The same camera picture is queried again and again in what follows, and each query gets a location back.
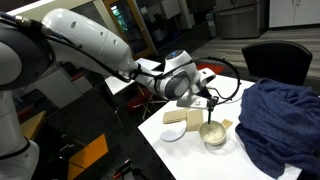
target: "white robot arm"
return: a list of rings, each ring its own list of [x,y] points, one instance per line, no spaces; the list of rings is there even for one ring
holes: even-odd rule
[[[0,17],[14,22],[0,19],[0,179],[32,177],[39,148],[20,131],[10,90],[35,82],[56,57],[100,74],[114,70],[118,77],[125,77],[122,80],[134,79],[168,100],[182,99],[187,91],[204,99],[211,97],[205,85],[214,79],[214,73],[197,71],[183,50],[166,57],[164,72],[159,75],[132,60],[130,47],[118,36],[69,10],[49,12],[42,24],[4,13]],[[59,41],[78,51],[66,51]]]

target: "blue towel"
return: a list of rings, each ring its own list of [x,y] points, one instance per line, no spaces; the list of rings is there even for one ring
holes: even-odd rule
[[[278,178],[284,163],[320,173],[320,98],[307,87],[261,79],[243,93],[236,132],[251,161]]]

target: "white plate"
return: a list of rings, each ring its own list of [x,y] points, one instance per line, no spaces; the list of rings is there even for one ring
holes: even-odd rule
[[[160,138],[164,141],[175,141],[184,135],[187,129],[187,122],[185,120],[170,123],[162,124]]]

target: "metal bowl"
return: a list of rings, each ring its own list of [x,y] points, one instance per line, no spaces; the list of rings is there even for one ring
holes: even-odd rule
[[[199,128],[199,134],[204,142],[219,145],[226,139],[227,129],[217,121],[211,121],[210,124],[204,122]]]

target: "white table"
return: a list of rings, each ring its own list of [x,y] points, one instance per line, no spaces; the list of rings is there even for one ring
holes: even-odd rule
[[[272,179],[260,171],[248,157],[244,146],[235,132],[241,112],[241,96],[243,90],[253,85],[252,82],[241,81],[240,89],[233,102],[218,105],[211,114],[212,120],[228,119],[233,122],[227,130],[224,145],[209,146],[201,139],[197,131],[186,132],[175,142],[165,142],[159,137],[163,114],[167,111],[181,109],[171,101],[139,126],[140,131],[153,149],[166,164],[177,180],[213,180],[213,179]],[[236,79],[217,75],[208,86],[215,87],[222,96],[229,96],[235,90]],[[208,119],[204,111],[204,121]],[[301,169],[286,165],[284,174],[279,179],[297,179]]]
[[[138,59],[137,62],[141,64],[141,66],[144,66],[149,70],[153,70],[161,65],[161,63],[159,62],[151,61],[144,58]],[[107,79],[105,79],[105,82],[109,86],[113,95],[117,94],[121,90],[125,89],[126,87],[134,83],[133,80],[131,80],[129,83],[123,82],[114,76],[108,77]]]

